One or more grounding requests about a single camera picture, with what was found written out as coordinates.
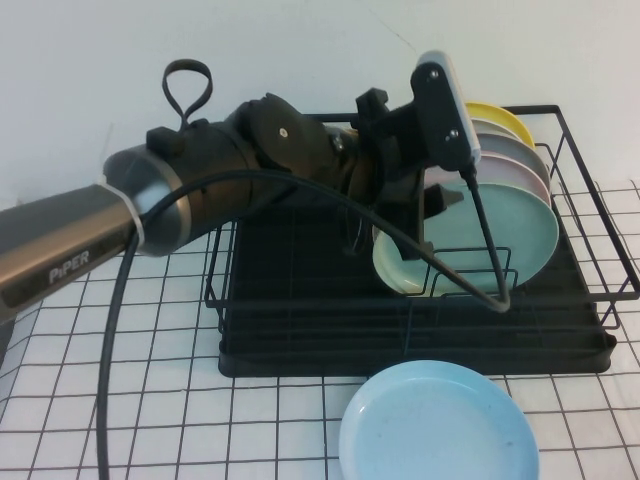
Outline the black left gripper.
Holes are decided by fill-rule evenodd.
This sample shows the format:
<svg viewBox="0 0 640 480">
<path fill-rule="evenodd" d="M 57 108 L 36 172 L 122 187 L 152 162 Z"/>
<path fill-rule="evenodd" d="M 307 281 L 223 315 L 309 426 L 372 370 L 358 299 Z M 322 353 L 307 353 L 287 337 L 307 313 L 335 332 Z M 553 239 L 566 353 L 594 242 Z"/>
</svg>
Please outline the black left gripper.
<svg viewBox="0 0 640 480">
<path fill-rule="evenodd" d="M 368 192 L 373 204 L 400 218 L 399 229 L 424 246 L 425 216 L 461 202 L 463 193 L 440 184 L 424 190 L 424 141 L 412 103 L 390 109 L 388 94 L 371 88 L 356 98 L 360 148 L 371 163 Z"/>
</svg>

